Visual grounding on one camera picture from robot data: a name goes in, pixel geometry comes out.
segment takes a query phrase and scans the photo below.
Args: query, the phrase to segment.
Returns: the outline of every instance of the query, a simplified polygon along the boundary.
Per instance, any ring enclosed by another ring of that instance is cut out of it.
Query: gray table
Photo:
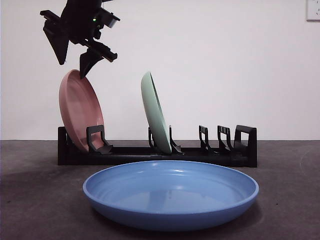
[[[236,168],[258,182],[256,203],[229,223],[193,232],[138,230],[99,215],[82,184],[106,167],[57,166],[56,141],[1,141],[1,239],[320,239],[320,141],[259,141],[258,168]]]

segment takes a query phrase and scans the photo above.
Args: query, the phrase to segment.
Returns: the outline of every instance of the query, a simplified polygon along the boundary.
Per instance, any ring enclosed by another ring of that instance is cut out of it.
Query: wall outlet
[[[306,1],[306,20],[308,22],[320,22],[320,0]]]

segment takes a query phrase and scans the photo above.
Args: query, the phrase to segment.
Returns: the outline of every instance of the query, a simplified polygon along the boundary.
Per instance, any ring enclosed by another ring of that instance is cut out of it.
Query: ceramic plate
[[[103,125],[98,98],[90,82],[80,79],[78,70],[68,72],[60,85],[59,106],[63,124],[73,143],[88,152],[87,127]],[[104,145],[100,133],[92,135],[92,143],[98,149]]]
[[[105,217],[153,231],[191,231],[243,214],[259,191],[248,175],[223,166],[178,160],[135,162],[90,176],[83,191]]]
[[[157,147],[165,154],[171,154],[170,137],[162,113],[156,87],[148,71],[141,80],[141,93],[146,118]]]

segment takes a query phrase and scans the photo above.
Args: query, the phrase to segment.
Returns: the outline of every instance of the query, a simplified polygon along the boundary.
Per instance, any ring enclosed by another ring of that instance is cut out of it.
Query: pink plate
[[[60,85],[59,105],[62,121],[73,143],[88,152],[87,127],[103,125],[100,104],[88,79],[80,79],[78,70],[68,72]],[[92,135],[92,143],[98,149],[104,145],[100,133]]]

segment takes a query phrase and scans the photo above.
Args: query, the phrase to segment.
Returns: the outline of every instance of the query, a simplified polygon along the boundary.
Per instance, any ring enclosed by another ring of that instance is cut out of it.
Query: dish rack
[[[92,143],[92,134],[100,133],[104,146],[96,148]],[[248,134],[248,140],[241,139],[241,133]],[[169,126],[172,154],[162,153],[157,148],[150,128],[148,129],[149,146],[113,146],[105,138],[103,125],[86,128],[88,152],[80,151],[72,142],[66,128],[58,127],[58,165],[121,165],[154,160],[181,160],[216,164],[226,167],[257,167],[257,129],[237,125],[234,143],[231,143],[230,128],[217,126],[218,147],[209,144],[208,128],[199,126],[200,147],[181,147],[172,138]]]

